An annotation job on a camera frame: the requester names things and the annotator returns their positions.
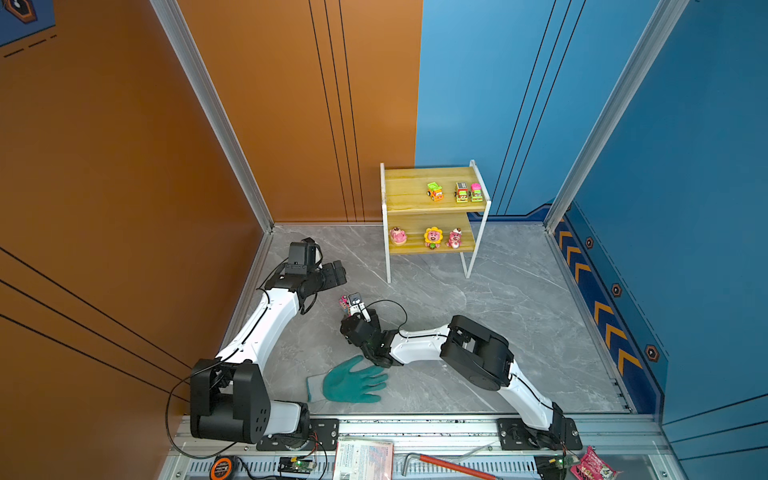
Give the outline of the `pink bear toy yellow base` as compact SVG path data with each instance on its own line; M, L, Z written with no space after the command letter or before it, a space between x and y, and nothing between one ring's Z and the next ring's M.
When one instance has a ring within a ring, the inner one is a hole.
M391 242L396 246L402 246L408 240L407 233L399 227L393 227L389 231L389 238Z

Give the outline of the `pink yellow flower toy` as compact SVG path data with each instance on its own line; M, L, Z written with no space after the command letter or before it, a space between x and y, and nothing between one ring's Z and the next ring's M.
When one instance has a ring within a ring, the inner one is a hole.
M424 243L430 250L436 250L441 247L443 240L443 231L438 227L430 227L425 230Z

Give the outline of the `yellow wooden two-tier shelf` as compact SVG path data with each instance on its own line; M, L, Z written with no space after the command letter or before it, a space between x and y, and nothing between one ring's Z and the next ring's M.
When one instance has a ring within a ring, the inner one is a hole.
M427 184L437 182L443 188L444 199L432 201L427 194ZM465 182L470 190L473 183L483 189L484 201L457 203L457 182ZM492 205L490 193L477 163L471 160L462 167L388 168L380 165L381 209L384 233L386 280L392 280L393 256L456 253L460 256L464 276L469 278L476 262ZM393 227L403 229L408 236L402 246L394 245L389 238ZM425 246L427 228L438 227L443 231L440 248L430 250ZM451 249L446 239L454 228L462 230L462 246Z

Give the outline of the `pink strawberry bear toy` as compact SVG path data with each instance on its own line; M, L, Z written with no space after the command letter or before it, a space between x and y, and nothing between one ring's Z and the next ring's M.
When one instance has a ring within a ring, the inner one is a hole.
M459 249L462 246L462 230L454 228L446 239L446 245L451 249Z

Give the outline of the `orange toy car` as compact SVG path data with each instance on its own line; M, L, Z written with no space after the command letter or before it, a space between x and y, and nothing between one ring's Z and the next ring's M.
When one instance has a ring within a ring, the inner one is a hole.
M432 201L441 201L444 199L443 188L437 182L430 182L427 184L427 194Z

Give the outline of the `green orange toy truck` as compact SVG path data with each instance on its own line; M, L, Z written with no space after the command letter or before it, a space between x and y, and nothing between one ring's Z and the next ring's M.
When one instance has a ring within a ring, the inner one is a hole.
M456 183L455 200L457 203L467 203L470 201L470 190L465 182Z

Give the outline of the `pink green toy vehicle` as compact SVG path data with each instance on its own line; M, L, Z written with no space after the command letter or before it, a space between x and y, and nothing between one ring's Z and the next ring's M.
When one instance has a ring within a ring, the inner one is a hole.
M483 189L479 183L473 183L470 187L471 201L473 203L483 202L485 197Z

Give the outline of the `pink toy car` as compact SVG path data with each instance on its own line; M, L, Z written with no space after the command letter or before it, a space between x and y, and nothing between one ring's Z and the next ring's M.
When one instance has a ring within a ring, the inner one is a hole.
M342 310L343 310L343 311L345 311L345 312L348 312L348 311L349 311L349 309L350 309L350 303L349 303L349 299L348 299L348 297L347 297L346 295L343 295L343 296L340 298L340 300L339 300L339 304L340 304L340 306L341 306L341 308L342 308Z

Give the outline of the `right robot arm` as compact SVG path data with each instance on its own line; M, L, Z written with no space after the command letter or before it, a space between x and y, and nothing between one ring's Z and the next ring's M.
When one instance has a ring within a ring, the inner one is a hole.
M341 321L340 333L378 367L441 361L469 383L498 393L519 414L534 448L557 450L571 437L569 419L528 381L508 340L463 315L442 327L403 332L382 329L375 312L354 313Z

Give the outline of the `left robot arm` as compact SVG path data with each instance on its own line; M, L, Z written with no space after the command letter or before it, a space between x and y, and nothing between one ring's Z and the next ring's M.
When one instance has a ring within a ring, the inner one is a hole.
M324 263L313 239L290 244L287 259L265 281L263 297L239 333L214 358L201 359L193 367L193 437L247 444L273 437L293 448L305 444L310 434L308 406L272 400L262 367L288 323L311 310L318 293L345 283L342 263Z

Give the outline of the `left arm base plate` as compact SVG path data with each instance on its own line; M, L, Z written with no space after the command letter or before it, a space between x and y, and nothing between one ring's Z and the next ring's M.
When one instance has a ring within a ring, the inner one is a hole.
M263 437L256 444L256 448L258 451L269 452L304 452L319 444L321 451L330 453L336 448L338 438L337 418L311 417L308 422L301 424L296 432Z

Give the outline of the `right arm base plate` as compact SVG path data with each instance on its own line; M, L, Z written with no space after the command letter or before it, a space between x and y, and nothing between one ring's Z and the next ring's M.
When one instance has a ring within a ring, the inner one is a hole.
M506 451L562 451L583 449L576 423L567 417L557 417L548 430L528 427L520 418L496 420L501 448Z

